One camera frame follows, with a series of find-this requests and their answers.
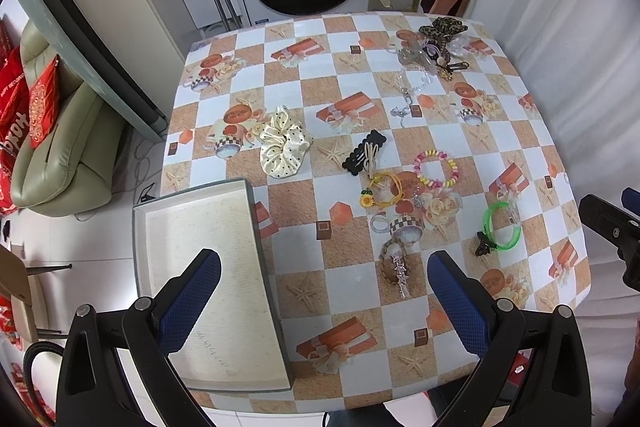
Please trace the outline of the green leather sofa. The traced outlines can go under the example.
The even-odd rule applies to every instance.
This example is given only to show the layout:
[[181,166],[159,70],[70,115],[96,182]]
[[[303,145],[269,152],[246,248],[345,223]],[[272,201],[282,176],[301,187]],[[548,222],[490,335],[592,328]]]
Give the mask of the green leather sofa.
[[113,196],[124,118],[58,56],[33,22],[23,29],[20,55],[28,87],[58,62],[60,113],[41,144],[26,142],[17,153],[11,180],[14,204],[52,218],[106,205]]

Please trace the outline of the silver rhinestone hair clip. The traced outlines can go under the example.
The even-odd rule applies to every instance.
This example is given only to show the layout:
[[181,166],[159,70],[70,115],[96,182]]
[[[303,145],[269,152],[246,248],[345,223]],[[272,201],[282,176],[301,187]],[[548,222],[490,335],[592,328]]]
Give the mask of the silver rhinestone hair clip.
[[405,259],[399,255],[393,255],[392,257],[394,272],[396,274],[397,285],[402,299],[409,299],[411,297],[409,291],[409,271],[406,265]]

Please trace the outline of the pile of hair accessories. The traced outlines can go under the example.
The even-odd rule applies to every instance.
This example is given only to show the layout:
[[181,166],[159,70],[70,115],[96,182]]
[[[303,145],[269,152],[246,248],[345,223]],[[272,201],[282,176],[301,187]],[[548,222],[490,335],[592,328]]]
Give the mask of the pile of hair accessories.
[[390,52],[395,52],[401,66],[423,70],[428,75],[449,81],[455,72],[470,68],[467,61],[454,62],[446,48],[422,34],[401,29],[390,39]]

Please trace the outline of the checkered patterned tablecloth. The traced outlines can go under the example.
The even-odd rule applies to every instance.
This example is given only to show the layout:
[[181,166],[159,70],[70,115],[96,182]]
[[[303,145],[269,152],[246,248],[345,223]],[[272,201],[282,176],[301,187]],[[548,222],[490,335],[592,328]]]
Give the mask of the checkered patterned tablecloth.
[[[472,372],[427,280],[443,249],[491,295],[549,312],[591,287],[585,237],[561,157],[525,83],[484,26],[462,35],[451,80],[401,66],[390,39],[431,17],[317,15],[191,46],[165,148],[166,194],[244,178],[294,373],[285,391],[200,393],[206,407],[320,413],[399,399]],[[285,106],[312,143],[295,176],[260,167],[259,135]],[[342,162],[372,131],[374,169]],[[487,208],[518,206],[510,251],[475,256]],[[392,261],[404,257],[411,297]]]

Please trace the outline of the wooden chair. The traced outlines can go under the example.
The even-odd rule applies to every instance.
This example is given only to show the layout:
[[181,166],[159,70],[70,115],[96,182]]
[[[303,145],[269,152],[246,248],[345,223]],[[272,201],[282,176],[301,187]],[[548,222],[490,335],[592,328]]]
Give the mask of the wooden chair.
[[36,276],[56,271],[70,270],[67,265],[49,265],[48,267],[26,267],[24,261],[12,251],[1,247],[1,295],[10,300],[13,322],[25,343],[38,340],[65,339],[67,335],[58,329],[42,329],[36,325],[34,306],[43,309],[48,315],[46,303],[34,298],[32,288],[37,282]]

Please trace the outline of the grey shallow tray box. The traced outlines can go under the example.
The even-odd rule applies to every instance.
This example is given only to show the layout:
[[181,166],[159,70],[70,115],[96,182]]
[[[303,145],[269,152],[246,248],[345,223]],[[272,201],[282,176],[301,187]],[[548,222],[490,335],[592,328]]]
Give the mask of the grey shallow tray box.
[[140,296],[183,286],[156,320],[160,351],[186,387],[275,392],[293,376],[270,294],[253,189],[236,178],[134,207]]

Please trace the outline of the red cushion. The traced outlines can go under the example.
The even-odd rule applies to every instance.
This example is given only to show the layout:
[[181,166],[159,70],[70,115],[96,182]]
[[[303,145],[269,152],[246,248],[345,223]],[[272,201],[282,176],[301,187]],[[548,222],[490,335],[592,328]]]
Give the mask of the red cushion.
[[37,148],[52,132],[60,110],[60,57],[55,55],[29,89],[29,142]]

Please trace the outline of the green plastic bangle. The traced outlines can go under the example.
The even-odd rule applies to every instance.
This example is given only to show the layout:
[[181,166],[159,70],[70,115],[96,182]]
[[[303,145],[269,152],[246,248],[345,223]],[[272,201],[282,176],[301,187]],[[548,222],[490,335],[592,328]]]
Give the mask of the green plastic bangle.
[[492,249],[513,249],[518,245],[523,232],[518,206],[506,200],[491,204],[483,216],[482,232]]

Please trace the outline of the leopard print bow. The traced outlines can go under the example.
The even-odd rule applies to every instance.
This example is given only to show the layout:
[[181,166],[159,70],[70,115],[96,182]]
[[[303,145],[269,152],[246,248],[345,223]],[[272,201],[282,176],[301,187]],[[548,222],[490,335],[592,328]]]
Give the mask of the leopard print bow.
[[442,16],[433,20],[431,25],[421,26],[419,32],[427,40],[437,41],[443,46],[450,43],[457,35],[463,34],[468,30],[468,26],[454,17]]

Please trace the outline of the cream polka dot scrunchie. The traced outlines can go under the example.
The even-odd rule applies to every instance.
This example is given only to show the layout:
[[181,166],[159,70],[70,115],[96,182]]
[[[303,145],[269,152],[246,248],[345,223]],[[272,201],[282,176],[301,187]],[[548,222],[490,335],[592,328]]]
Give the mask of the cream polka dot scrunchie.
[[295,176],[310,150],[312,139],[285,106],[278,106],[260,132],[260,167],[270,178]]

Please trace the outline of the black hair clip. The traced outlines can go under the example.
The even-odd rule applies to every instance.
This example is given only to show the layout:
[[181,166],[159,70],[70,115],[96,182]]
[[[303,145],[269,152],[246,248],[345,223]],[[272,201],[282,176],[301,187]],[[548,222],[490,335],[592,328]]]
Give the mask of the black hair clip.
[[342,162],[342,168],[353,176],[359,176],[363,170],[374,169],[375,158],[385,144],[386,136],[378,130],[370,131]]

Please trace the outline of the small black claw clip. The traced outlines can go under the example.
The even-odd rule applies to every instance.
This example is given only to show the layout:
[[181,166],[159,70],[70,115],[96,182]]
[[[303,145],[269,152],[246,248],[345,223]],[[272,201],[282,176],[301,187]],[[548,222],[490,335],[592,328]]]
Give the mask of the small black claw clip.
[[477,238],[480,243],[477,245],[475,249],[476,257],[483,257],[490,255],[496,248],[497,245],[493,242],[484,232],[478,232]]

